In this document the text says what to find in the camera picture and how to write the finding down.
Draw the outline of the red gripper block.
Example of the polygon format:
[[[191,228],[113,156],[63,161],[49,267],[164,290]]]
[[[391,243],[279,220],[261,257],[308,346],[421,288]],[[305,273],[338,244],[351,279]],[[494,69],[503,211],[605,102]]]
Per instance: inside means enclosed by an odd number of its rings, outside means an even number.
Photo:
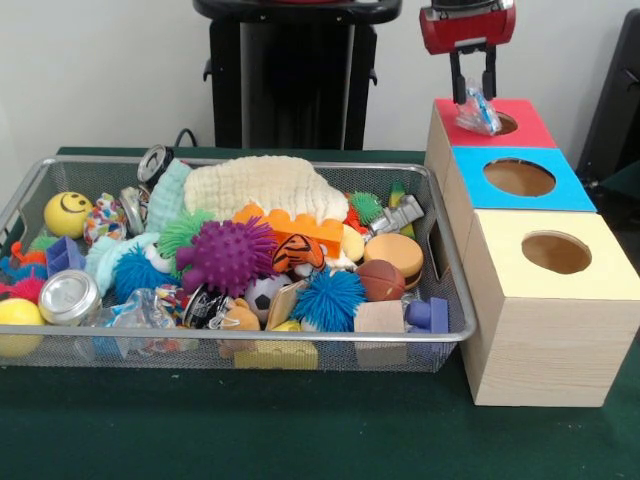
[[[452,98],[466,103],[466,79],[462,73],[461,51],[484,47],[485,70],[482,88],[485,98],[497,92],[497,45],[509,43],[516,23],[514,1],[432,1],[419,13],[426,50],[431,55],[449,54]]]

